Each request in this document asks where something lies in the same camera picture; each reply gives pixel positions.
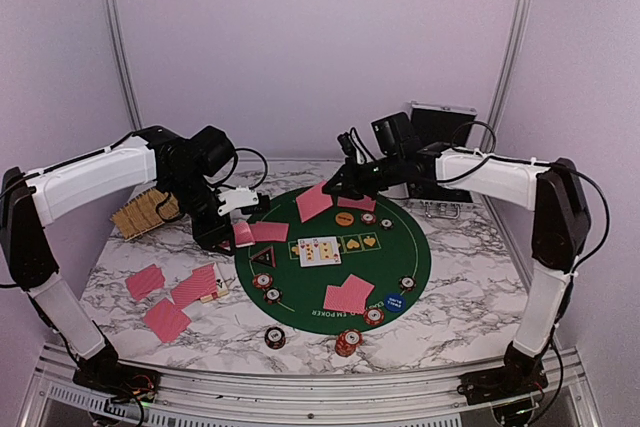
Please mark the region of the red card pile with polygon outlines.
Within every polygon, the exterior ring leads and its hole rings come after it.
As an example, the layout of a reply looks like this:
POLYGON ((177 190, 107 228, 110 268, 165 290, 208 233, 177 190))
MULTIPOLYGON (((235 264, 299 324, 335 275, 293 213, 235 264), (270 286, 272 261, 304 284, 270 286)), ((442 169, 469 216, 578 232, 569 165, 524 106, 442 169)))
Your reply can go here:
POLYGON ((139 302, 151 292, 164 287, 165 277, 162 270, 155 264, 151 264, 140 272, 125 280, 127 290, 134 301, 139 302))
POLYGON ((143 321, 163 343, 175 341, 191 324, 191 319, 169 299, 153 306, 143 321))

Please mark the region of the red card pile front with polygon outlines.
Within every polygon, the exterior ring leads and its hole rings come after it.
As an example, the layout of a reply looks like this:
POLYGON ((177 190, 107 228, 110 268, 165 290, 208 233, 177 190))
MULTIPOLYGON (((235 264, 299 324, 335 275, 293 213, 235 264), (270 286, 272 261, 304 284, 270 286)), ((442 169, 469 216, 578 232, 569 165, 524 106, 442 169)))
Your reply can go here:
POLYGON ((143 321, 163 343, 175 341, 191 324, 191 319, 169 299, 153 306, 143 321))

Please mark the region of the red poker chip stack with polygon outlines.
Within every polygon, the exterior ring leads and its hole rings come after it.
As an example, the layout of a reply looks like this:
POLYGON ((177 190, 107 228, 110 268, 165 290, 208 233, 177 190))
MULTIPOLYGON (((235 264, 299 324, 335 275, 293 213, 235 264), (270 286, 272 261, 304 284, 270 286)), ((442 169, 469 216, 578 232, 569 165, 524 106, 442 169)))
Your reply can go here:
POLYGON ((362 334, 358 330, 347 329, 337 337, 335 352, 341 357, 349 357, 356 352, 362 341, 362 334))

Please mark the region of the nine of hearts card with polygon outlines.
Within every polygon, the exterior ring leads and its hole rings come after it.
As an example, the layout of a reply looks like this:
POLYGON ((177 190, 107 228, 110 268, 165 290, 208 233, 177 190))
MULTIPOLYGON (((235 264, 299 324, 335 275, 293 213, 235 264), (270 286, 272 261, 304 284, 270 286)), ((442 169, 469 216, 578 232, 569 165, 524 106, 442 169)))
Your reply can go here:
POLYGON ((318 247, 312 239, 303 238, 298 240, 299 262, 303 268, 317 266, 320 262, 318 247))

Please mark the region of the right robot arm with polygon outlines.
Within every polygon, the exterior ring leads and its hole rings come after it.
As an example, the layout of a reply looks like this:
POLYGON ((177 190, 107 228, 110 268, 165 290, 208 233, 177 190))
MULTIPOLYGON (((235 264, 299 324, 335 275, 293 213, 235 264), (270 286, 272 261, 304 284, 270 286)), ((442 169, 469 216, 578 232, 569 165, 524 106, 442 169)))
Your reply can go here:
POLYGON ((528 300, 495 385, 515 395, 534 378, 534 368, 570 302, 574 275, 591 229, 582 176, 566 158, 554 162, 501 157, 452 141, 422 145, 409 118, 394 114, 373 122, 382 158, 358 159, 348 133, 338 141, 343 166, 323 187, 327 195, 360 200, 399 184, 439 185, 523 207, 534 215, 533 278, 528 300))

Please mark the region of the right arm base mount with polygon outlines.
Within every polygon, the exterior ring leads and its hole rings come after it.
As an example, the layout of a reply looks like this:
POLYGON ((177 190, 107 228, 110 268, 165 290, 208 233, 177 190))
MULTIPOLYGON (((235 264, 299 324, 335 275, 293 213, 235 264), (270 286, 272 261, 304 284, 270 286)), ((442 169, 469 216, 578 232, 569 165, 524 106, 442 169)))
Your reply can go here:
POLYGON ((529 376, 523 377, 520 374, 509 374, 506 367, 466 373, 459 381, 457 393, 466 398, 468 405, 534 393, 549 385, 545 373, 541 370, 534 370, 529 376))

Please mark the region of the red playing card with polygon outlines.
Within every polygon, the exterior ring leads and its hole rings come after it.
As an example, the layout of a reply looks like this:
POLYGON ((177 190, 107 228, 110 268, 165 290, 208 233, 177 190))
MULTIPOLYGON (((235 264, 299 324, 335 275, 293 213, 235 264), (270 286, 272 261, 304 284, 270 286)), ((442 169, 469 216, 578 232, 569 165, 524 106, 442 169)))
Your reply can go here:
POLYGON ((237 248, 252 246, 256 243, 250 224, 244 220, 233 224, 233 234, 237 248))

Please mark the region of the orange big blind button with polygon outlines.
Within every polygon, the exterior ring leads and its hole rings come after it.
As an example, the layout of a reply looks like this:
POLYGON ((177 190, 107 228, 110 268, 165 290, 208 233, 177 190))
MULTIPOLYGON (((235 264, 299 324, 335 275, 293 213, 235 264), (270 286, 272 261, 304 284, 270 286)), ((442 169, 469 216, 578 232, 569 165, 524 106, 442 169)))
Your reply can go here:
POLYGON ((350 212, 342 211, 335 215, 335 222, 341 227, 348 227, 354 224, 355 217, 350 212))

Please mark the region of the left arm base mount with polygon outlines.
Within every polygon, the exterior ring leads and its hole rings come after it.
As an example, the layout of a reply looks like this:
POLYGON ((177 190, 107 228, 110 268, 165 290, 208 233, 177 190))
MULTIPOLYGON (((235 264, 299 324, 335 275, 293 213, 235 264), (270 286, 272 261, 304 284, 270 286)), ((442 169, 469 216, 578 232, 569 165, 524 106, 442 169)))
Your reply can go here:
POLYGON ((121 399, 131 395, 138 400, 153 400, 160 378, 161 375, 156 370, 117 365, 114 372, 95 375, 77 369, 73 375, 73 382, 121 399))

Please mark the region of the red playing card deck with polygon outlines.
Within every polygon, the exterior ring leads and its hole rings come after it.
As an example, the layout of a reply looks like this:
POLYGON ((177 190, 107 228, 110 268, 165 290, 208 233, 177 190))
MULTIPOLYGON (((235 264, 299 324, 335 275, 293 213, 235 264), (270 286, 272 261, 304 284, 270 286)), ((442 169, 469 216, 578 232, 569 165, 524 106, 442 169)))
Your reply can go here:
POLYGON ((173 288, 171 298, 177 308, 183 309, 202 297, 216 293, 215 266, 209 264, 195 269, 190 277, 173 288))

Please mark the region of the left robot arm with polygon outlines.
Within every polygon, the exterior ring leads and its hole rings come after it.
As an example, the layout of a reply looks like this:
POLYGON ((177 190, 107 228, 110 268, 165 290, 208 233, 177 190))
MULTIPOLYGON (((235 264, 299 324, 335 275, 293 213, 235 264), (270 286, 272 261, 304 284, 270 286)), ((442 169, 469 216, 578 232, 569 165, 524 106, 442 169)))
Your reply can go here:
POLYGON ((119 391, 136 373, 120 364, 115 348, 62 278, 45 227, 97 199, 154 182, 190 217, 198 246, 220 252, 223 243, 234 242, 234 231, 209 180, 235 156, 231 141, 215 127, 185 139, 154 126, 51 167, 5 173, 1 247, 10 276, 41 319, 75 350, 79 371, 102 390, 119 391))

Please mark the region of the black poker chip stack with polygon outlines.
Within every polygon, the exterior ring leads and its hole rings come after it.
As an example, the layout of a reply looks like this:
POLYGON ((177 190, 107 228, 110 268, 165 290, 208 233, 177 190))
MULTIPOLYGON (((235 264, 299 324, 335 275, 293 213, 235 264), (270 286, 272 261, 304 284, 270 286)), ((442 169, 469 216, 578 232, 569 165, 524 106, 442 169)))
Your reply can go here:
POLYGON ((269 327, 265 332, 264 341, 270 349, 278 350, 286 344, 286 335, 280 327, 269 327))

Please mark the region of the blue small blind button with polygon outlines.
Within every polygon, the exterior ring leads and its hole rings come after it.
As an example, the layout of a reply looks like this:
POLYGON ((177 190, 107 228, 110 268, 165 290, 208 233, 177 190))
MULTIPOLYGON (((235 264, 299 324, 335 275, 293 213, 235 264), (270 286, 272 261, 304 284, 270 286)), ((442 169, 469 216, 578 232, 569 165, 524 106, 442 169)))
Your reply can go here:
POLYGON ((398 293, 390 293, 384 299, 384 306, 389 312, 403 312, 406 309, 406 299, 398 293))

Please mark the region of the black triangular dealer button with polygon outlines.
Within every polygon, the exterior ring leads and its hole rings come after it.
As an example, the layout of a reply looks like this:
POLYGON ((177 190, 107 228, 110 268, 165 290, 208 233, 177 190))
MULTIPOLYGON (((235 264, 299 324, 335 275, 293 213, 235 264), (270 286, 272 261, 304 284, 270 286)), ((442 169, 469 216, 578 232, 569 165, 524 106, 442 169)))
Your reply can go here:
POLYGON ((255 263, 266 267, 276 268, 275 249, 272 245, 264 248, 250 257, 250 260, 255 263))

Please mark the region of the red card aloft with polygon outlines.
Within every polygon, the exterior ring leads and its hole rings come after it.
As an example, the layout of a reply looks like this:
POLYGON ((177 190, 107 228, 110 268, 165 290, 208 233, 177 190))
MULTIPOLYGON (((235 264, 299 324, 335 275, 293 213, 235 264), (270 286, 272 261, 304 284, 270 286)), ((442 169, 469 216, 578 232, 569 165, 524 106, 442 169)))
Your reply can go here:
POLYGON ((300 222, 305 223, 333 206, 333 199, 323 192, 326 181, 307 189, 296 197, 300 222))

